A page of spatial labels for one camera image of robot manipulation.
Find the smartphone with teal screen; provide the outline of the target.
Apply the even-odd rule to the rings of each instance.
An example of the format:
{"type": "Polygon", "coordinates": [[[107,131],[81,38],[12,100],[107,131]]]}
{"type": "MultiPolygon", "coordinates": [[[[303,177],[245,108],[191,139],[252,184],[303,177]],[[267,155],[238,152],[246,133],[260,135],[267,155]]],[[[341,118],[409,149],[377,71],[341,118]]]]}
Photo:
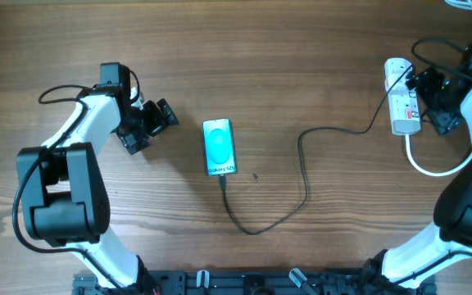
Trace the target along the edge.
{"type": "Polygon", "coordinates": [[[206,172],[209,176],[233,174],[237,171],[231,122],[228,118],[202,123],[206,172]]]}

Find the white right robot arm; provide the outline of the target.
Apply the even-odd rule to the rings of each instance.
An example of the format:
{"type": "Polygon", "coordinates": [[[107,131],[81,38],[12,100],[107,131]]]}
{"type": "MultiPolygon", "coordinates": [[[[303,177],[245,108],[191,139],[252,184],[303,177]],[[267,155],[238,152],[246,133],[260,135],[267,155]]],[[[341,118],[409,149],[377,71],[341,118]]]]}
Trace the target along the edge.
{"type": "MultiPolygon", "coordinates": [[[[413,125],[397,127],[395,134],[408,139],[419,130],[416,99],[422,98],[438,132],[449,131],[463,120],[472,148],[472,43],[461,55],[456,68],[431,63],[419,74],[406,60],[387,60],[390,115],[413,125]]],[[[426,279],[472,258],[472,152],[453,172],[455,178],[440,194],[432,222],[406,243],[383,250],[365,263],[357,279],[360,294],[423,293],[426,279]]]]}

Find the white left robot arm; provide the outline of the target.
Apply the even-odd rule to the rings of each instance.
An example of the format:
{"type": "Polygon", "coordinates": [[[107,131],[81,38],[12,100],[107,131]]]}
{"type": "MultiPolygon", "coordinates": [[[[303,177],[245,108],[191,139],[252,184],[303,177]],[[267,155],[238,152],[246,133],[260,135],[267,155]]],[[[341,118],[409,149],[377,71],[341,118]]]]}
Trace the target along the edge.
{"type": "Polygon", "coordinates": [[[134,155],[178,118],[165,99],[144,101],[138,77],[119,62],[102,63],[99,82],[78,89],[64,125],[17,154],[14,234],[33,252],[73,253],[93,272],[98,293],[158,294],[159,283],[110,226],[97,156],[111,134],[134,155]]]}

